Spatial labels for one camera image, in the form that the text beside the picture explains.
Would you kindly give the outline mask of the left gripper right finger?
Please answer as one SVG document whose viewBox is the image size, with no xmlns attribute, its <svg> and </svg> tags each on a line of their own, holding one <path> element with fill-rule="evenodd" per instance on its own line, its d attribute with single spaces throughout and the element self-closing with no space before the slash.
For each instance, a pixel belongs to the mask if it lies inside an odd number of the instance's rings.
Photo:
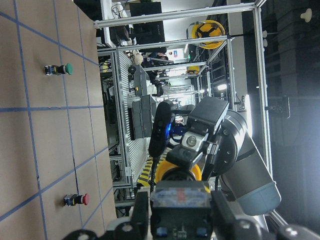
<svg viewBox="0 0 320 240">
<path fill-rule="evenodd" d="M 220 191 L 211 193 L 212 228 L 218 240 L 248 240 L 250 222 L 236 217 Z"/>
</svg>

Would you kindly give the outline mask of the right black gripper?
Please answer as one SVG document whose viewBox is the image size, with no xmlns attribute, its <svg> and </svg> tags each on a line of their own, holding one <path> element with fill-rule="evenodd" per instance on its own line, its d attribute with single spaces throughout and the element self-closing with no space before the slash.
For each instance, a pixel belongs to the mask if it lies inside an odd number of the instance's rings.
<svg viewBox="0 0 320 240">
<path fill-rule="evenodd" d="M 229 102 L 206 96 L 189 113 L 187 131 L 166 161 L 191 170 L 202 158 L 202 177 L 220 176 L 235 164 L 245 140 L 247 122 Z"/>
</svg>

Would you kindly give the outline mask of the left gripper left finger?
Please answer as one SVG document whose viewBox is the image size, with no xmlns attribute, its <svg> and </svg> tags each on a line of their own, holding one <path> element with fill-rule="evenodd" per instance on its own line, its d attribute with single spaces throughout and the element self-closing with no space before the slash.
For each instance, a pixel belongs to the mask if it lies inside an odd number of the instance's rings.
<svg viewBox="0 0 320 240">
<path fill-rule="evenodd" d="M 137 192 L 130 218 L 134 240 L 146 240 L 149 230 L 149 197 L 147 191 Z"/>
</svg>

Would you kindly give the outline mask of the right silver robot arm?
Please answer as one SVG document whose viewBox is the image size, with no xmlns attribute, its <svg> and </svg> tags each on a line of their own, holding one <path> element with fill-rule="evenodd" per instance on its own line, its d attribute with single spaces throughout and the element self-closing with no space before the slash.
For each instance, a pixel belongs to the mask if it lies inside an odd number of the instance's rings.
<svg viewBox="0 0 320 240">
<path fill-rule="evenodd" d="M 191 170 L 202 157 L 204 179 L 220 176 L 242 211 L 267 214 L 278 207 L 281 195 L 253 139 L 248 124 L 229 103 L 206 96 L 189 113 L 187 131 L 166 160 Z"/>
</svg>

